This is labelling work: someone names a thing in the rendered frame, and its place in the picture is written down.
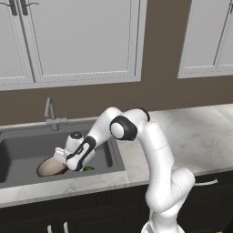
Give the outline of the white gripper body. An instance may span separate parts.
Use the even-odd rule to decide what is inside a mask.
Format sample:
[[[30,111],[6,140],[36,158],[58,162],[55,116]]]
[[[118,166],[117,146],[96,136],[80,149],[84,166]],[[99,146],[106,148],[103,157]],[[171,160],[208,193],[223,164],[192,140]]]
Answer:
[[[64,149],[62,149],[60,147],[57,147],[55,149],[54,158],[56,160],[58,160],[59,162],[65,164],[66,163],[66,156],[67,156],[67,153]]]

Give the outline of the brown bowl with pale inside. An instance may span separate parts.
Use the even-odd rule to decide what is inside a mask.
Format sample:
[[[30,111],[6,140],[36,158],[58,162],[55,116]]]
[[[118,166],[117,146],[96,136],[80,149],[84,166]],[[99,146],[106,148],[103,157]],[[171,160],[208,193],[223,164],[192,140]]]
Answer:
[[[63,175],[67,172],[68,167],[56,160],[53,156],[45,159],[36,169],[36,173],[40,177],[49,177]]]

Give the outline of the dark grey sink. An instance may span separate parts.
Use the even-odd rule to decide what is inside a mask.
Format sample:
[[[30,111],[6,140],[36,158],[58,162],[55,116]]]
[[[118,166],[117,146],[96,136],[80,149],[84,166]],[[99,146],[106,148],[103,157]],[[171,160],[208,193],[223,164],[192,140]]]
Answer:
[[[94,120],[64,123],[57,131],[51,126],[7,128],[0,134],[0,188],[45,183],[74,177],[88,177],[124,171],[122,157],[116,140],[111,137],[96,148],[94,158],[87,164],[94,170],[63,175],[39,177],[37,167],[55,153],[56,147],[63,148],[68,135],[78,131],[85,137]]]

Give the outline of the grey metal tap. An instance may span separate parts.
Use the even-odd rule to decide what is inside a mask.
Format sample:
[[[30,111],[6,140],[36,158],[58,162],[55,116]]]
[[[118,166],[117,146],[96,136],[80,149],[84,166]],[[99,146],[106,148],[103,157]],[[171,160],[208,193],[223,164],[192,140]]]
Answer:
[[[64,116],[63,118],[56,118],[54,104],[53,104],[53,100],[51,97],[49,97],[46,100],[46,109],[45,109],[44,116],[46,118],[46,123],[48,125],[51,125],[54,131],[57,131],[59,129],[60,123],[68,122],[68,119],[66,116]]]

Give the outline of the dark lower cupboard door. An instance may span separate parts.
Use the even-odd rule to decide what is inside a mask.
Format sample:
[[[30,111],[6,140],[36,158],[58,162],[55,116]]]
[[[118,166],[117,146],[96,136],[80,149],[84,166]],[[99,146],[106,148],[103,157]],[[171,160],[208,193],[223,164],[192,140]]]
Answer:
[[[0,233],[58,233],[54,218],[35,204],[0,208]]]
[[[60,233],[141,233],[148,208],[144,186],[66,198],[57,220]]]

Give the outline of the narrow white cupboard door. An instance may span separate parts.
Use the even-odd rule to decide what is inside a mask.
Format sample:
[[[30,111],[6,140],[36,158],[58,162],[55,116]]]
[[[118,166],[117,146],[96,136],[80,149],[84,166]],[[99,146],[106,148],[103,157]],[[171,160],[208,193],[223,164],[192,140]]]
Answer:
[[[17,0],[15,5],[17,16],[0,5],[0,90],[24,89],[34,83]]]

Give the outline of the dark drawer front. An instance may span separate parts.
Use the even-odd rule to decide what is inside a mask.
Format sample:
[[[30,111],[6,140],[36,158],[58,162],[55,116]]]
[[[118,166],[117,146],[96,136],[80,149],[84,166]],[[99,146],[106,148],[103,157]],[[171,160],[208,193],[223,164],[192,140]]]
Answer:
[[[196,176],[196,182],[214,179],[217,184],[194,186],[180,209],[177,223],[185,233],[217,233],[224,231],[233,211],[233,170]]]

